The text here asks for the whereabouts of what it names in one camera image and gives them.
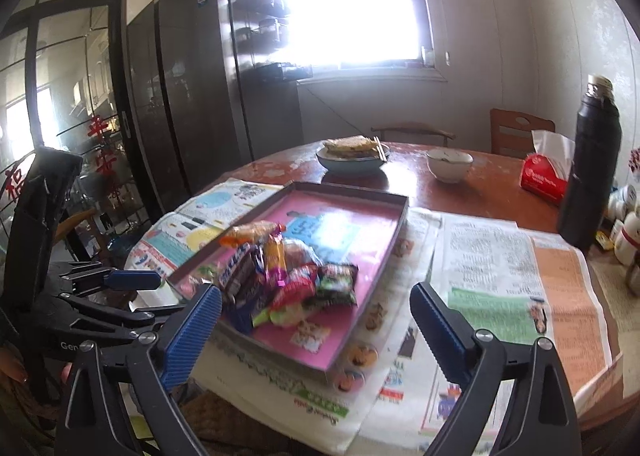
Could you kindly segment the dark grey refrigerator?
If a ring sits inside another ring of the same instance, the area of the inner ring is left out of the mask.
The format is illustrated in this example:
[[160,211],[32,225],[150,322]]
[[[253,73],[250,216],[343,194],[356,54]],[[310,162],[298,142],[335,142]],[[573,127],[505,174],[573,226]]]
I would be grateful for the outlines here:
[[154,0],[127,26],[134,127],[160,208],[304,142],[281,0]]

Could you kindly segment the red white patterned jar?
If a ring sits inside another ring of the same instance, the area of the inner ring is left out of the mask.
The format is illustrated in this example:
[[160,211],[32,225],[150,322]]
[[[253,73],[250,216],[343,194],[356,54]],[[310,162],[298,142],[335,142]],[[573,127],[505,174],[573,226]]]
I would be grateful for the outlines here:
[[633,174],[638,174],[640,172],[640,148],[634,148],[630,152],[628,168]]

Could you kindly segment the curved back wooden chair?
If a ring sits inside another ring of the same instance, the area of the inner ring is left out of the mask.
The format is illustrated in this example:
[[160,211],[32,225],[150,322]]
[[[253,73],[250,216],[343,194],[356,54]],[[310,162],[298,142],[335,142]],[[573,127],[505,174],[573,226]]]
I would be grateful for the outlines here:
[[387,133],[403,133],[417,136],[438,136],[442,139],[442,144],[448,146],[450,141],[456,138],[452,132],[437,129],[430,124],[421,124],[420,122],[395,122],[394,124],[386,124],[386,126],[372,128],[371,132],[377,135],[381,140],[385,140]]

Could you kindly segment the black green snack packet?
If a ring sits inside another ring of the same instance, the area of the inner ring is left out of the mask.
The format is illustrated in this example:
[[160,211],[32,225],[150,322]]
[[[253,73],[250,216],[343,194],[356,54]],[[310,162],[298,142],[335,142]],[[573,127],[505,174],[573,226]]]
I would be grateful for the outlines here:
[[327,263],[320,268],[316,292],[304,301],[305,306],[356,306],[358,266]]

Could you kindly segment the blue Oreo cookie packet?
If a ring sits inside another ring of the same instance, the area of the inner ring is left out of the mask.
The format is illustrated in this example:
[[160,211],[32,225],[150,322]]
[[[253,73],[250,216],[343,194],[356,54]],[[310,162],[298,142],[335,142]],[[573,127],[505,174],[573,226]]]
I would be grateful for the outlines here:
[[254,329],[254,319],[268,306],[271,290],[264,285],[247,289],[235,298],[224,299],[224,317],[231,326],[243,335]]

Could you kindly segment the glass panel door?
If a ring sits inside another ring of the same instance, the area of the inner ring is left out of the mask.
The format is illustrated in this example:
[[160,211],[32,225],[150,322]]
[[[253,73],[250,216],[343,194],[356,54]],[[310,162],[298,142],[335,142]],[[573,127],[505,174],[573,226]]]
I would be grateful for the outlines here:
[[62,239],[75,260],[122,263],[149,222],[128,157],[124,0],[20,0],[1,33],[1,239],[39,147],[77,155]]

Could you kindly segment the green label rice cracker packet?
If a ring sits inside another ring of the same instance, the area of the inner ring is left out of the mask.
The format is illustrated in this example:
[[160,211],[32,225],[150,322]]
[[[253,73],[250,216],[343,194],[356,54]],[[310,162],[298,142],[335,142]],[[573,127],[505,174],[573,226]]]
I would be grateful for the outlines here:
[[220,276],[224,267],[219,263],[205,263],[200,265],[190,274],[190,281],[195,285],[211,284],[220,286]]

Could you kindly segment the red milk candy packet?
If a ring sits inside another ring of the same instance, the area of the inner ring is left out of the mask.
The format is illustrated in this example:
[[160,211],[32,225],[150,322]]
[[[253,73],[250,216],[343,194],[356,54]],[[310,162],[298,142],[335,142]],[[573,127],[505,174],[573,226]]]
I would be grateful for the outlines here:
[[277,291],[271,301],[270,310],[277,311],[313,297],[316,294],[319,270],[320,266],[314,263],[292,268],[286,284]]

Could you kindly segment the purple orange snack bar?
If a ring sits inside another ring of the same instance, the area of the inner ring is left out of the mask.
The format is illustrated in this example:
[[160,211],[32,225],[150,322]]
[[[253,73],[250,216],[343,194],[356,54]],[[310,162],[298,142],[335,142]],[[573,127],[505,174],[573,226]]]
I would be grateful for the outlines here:
[[266,282],[273,289],[284,286],[288,277],[288,268],[282,235],[271,234],[262,246],[262,253],[265,261]]

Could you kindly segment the Snickers chocolate bar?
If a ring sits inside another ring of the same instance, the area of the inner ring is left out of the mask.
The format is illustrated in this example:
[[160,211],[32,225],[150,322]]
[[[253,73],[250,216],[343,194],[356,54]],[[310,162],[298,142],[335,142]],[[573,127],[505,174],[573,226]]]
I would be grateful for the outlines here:
[[246,242],[232,254],[218,278],[218,286],[229,306],[244,306],[262,289],[265,281],[262,247]]

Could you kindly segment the clear red jelly packet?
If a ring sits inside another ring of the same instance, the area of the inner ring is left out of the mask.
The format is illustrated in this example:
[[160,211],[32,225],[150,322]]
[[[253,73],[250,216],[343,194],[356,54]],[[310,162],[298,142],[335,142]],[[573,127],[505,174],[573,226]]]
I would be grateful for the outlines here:
[[283,239],[286,267],[289,270],[305,264],[322,265],[322,260],[314,252],[314,248],[295,238]]

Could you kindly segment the red tissue pack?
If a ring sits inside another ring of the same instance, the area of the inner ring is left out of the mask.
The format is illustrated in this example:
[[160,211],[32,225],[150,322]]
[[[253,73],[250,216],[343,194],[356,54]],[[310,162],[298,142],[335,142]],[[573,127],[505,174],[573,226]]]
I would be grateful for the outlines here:
[[556,171],[548,157],[532,153],[524,159],[520,187],[559,207],[566,193],[567,177]]

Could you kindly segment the orange cracker packet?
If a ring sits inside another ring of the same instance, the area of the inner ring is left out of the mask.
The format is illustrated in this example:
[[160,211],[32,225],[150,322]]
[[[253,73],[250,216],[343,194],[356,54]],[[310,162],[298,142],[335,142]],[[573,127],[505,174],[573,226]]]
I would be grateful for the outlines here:
[[232,226],[221,235],[219,243],[228,248],[238,248],[243,244],[257,244],[271,235],[281,234],[286,226],[272,221],[256,221]]

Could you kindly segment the stacked flatbread pancakes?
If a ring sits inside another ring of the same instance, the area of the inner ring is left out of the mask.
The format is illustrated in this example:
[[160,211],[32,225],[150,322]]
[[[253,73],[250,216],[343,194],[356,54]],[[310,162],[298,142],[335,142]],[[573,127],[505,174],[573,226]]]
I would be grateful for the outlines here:
[[378,142],[364,135],[329,138],[323,142],[326,152],[338,158],[378,158]]

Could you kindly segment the yellow green candy packet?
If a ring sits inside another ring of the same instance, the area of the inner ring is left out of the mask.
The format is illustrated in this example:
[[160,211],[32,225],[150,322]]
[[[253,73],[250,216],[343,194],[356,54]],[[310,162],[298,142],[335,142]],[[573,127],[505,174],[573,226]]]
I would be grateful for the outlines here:
[[281,328],[293,327],[311,314],[314,314],[314,308],[305,306],[303,302],[287,304],[279,309],[267,306],[252,318],[252,326],[257,328],[263,324],[271,324]]

